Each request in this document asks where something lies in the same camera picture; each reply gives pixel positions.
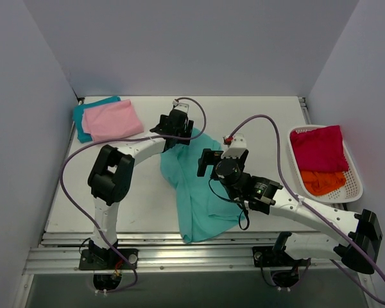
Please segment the mint green t shirt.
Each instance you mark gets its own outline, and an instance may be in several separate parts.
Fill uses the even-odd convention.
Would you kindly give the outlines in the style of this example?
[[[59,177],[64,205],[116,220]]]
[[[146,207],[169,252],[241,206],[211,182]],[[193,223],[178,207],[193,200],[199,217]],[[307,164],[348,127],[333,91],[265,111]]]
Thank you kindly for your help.
[[[177,144],[160,155],[163,178],[175,189],[180,235],[185,243],[197,243],[216,237],[238,225],[240,208],[228,198],[219,182],[209,179],[211,170],[198,177],[198,159],[203,149],[220,150],[221,145],[206,134],[191,140],[190,145]]]

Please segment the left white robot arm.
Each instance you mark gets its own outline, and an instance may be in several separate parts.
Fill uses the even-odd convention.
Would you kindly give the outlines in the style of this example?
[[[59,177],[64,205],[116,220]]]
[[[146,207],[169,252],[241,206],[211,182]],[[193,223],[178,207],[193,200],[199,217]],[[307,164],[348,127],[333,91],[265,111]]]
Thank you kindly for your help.
[[[119,203],[130,190],[133,169],[146,159],[161,154],[178,143],[189,144],[194,121],[188,118],[188,105],[173,107],[168,115],[161,115],[156,127],[146,138],[123,147],[103,146],[90,172],[87,183],[94,197],[95,222],[89,251],[102,269],[111,268],[117,260],[117,215]]]

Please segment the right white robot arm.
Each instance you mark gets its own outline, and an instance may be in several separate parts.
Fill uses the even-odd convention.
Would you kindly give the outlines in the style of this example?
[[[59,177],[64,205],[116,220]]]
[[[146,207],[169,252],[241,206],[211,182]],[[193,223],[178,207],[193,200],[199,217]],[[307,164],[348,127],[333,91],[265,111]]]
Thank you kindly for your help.
[[[276,182],[244,172],[248,150],[235,157],[222,151],[204,149],[198,160],[198,177],[212,166],[211,180],[227,193],[225,201],[236,204],[247,218],[251,211],[283,217],[305,225],[316,235],[281,232],[272,257],[281,265],[291,260],[332,259],[358,273],[371,275],[382,243],[377,216],[370,210],[360,213],[335,209],[295,194],[285,181]]]

